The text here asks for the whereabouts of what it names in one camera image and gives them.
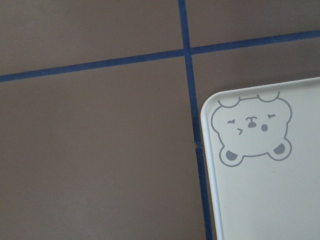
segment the white tray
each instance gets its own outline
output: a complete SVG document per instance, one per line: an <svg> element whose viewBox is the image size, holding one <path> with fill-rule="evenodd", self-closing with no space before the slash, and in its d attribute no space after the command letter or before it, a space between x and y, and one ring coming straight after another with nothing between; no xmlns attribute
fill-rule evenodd
<svg viewBox="0 0 320 240"><path fill-rule="evenodd" d="M320 239L320 77L216 93L201 125L218 240Z"/></svg>

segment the brown surface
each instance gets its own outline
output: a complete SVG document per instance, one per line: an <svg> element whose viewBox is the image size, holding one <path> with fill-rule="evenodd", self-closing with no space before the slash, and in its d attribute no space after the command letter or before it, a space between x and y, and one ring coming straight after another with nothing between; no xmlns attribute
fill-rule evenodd
<svg viewBox="0 0 320 240"><path fill-rule="evenodd" d="M320 29L320 1L186 0L193 47Z"/></svg>
<svg viewBox="0 0 320 240"><path fill-rule="evenodd" d="M194 55L199 111L213 94L320 76L320 38Z"/></svg>
<svg viewBox="0 0 320 240"><path fill-rule="evenodd" d="M0 95L0 239L205 239L182 57Z"/></svg>
<svg viewBox="0 0 320 240"><path fill-rule="evenodd" d="M172 0L9 0L0 75L182 48Z"/></svg>

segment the bear nose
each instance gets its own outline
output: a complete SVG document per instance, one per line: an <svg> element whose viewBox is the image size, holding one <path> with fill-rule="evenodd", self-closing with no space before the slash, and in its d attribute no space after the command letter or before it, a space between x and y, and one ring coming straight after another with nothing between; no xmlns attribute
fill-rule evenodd
<svg viewBox="0 0 320 240"><path fill-rule="evenodd" d="M255 128L257 126L257 124L253 121L253 119L257 119L256 116L248 116L245 120L249 120L250 119L250 122L248 124L248 128Z"/></svg>

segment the bear face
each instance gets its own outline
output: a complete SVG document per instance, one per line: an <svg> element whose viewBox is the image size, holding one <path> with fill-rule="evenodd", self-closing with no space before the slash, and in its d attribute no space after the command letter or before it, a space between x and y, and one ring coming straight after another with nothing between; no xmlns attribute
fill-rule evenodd
<svg viewBox="0 0 320 240"><path fill-rule="evenodd" d="M292 150L286 139L292 110L288 102L279 98L262 100L259 95L239 98L233 106L220 106L213 112L211 126L218 134L222 148L222 163L229 167L239 165L244 157L268 154L280 161Z"/></svg>

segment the blue tape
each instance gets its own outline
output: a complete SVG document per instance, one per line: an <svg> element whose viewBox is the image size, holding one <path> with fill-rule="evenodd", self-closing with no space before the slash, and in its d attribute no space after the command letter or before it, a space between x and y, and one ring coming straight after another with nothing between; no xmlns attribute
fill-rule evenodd
<svg viewBox="0 0 320 240"><path fill-rule="evenodd" d="M47 69L41 69L41 70L2 75L0 76L0 83L13 81L13 80L20 80L20 79L43 77L43 76L55 75L55 74L65 74L65 73L84 71L84 70L90 70L90 69L99 69L99 68L112 67L112 66L118 66L118 65L141 63L141 62L154 61L154 60L160 60L160 59L176 58L176 57L182 57L182 56L184 56L184 50L179 49L179 50L163 51L163 52L122 57L122 58L103 60L103 61L87 62L87 63L81 63L81 64L75 64L75 65L68 65L68 66L59 66L59 67L53 67L53 68L47 68Z"/></svg>
<svg viewBox="0 0 320 240"><path fill-rule="evenodd" d="M200 193L202 201L202 210L204 217L204 226L205 226L205 237L206 240L212 240L212 226L211 226L211 217L210 217L210 207L209 207L209 198L207 190L207 180L206 180L206 169L204 154L201 143L201 131L199 123L199 113L198 113L198 103L196 96L196 85L194 77L194 68L192 63L192 55L190 49L190 38L189 38L189 28L188 28L188 19L187 19L187 10L185 0L178 0L179 12L180 12L180 23L181 23L181 32L182 32L182 41L184 49L184 60L185 60L185 69L186 77L189 91L189 100L191 108L191 117L192 117L192 127L193 127L193 138L196 144L196 160L198 167L198 175L200 182Z"/></svg>
<svg viewBox="0 0 320 240"><path fill-rule="evenodd" d="M204 54L204 53L218 52L223 50L240 49L240 48L246 48L246 47L253 47L253 46L259 46L259 45L266 45L266 44L276 44L276 43L290 42L290 41L303 40L303 39L312 39L312 38L318 38L318 37L320 37L320 30L297 32L297 33L291 33L291 34L268 36L268 37L219 43L219 44L206 45L206 46L197 46L197 47L191 48L191 54L192 55Z"/></svg>

